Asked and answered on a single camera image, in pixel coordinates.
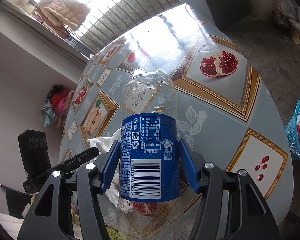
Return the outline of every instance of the oval table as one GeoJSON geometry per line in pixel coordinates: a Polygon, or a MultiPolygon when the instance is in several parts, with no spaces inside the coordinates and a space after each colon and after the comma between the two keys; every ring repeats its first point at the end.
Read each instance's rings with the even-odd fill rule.
{"type": "MultiPolygon", "coordinates": [[[[87,149],[87,139],[109,137],[121,127],[122,87],[138,67],[162,68],[171,75],[178,138],[221,169],[246,169],[280,223],[290,208],[293,173],[279,113],[236,46],[187,4],[139,24],[89,61],[66,119],[59,161],[87,149]]],[[[142,111],[150,100],[140,95],[132,112],[142,111]]],[[[201,196],[188,187],[182,171],[180,191],[185,223],[179,239],[187,240],[201,196]]],[[[223,196],[217,239],[226,223],[226,191],[223,196]]],[[[106,225],[116,229],[115,206],[105,195],[99,202],[106,225]]]]}

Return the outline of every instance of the quilted coat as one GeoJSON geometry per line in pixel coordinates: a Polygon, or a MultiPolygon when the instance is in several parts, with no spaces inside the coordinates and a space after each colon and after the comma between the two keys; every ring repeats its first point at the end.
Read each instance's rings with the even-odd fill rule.
{"type": "Polygon", "coordinates": [[[55,26],[63,24],[75,31],[85,21],[90,8],[76,0],[40,0],[38,7],[55,26]]]}

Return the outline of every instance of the turquoise plastic basket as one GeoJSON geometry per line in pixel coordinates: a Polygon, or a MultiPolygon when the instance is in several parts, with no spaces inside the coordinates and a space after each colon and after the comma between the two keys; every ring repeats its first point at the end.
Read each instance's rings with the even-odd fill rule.
{"type": "Polygon", "coordinates": [[[297,115],[300,114],[300,100],[297,103],[296,110],[294,115],[291,118],[290,122],[287,124],[284,129],[288,138],[291,158],[294,160],[300,160],[300,146],[297,136],[297,115]]]}

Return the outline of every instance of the silver screw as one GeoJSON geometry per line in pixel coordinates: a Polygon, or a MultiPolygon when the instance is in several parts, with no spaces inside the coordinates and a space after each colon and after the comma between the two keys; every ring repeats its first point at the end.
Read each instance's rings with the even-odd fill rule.
{"type": "Polygon", "coordinates": [[[53,177],[58,177],[60,174],[61,174],[61,171],[54,171],[54,172],[52,173],[52,176],[53,176],[53,177]]]}
{"type": "Polygon", "coordinates": [[[207,168],[207,169],[212,169],[213,168],[213,163],[205,163],[204,166],[207,168]]]}
{"type": "Polygon", "coordinates": [[[239,174],[241,175],[241,176],[247,176],[247,171],[246,170],[239,170],[239,174]]]}
{"type": "Polygon", "coordinates": [[[88,164],[86,165],[86,169],[87,169],[87,170],[92,170],[95,166],[96,166],[96,165],[95,165],[94,163],[88,163],[88,164]]]}

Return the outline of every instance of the gray floor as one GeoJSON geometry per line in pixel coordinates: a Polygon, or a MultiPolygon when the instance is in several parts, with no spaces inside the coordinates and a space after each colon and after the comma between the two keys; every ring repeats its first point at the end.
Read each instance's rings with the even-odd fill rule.
{"type": "MultiPolygon", "coordinates": [[[[286,125],[300,98],[300,45],[293,42],[289,30],[282,31],[270,21],[244,19],[223,32],[258,72],[286,125]]],[[[293,173],[290,210],[300,216],[300,161],[293,161],[293,173]]],[[[292,229],[286,220],[279,225],[282,237],[292,229]]]]}

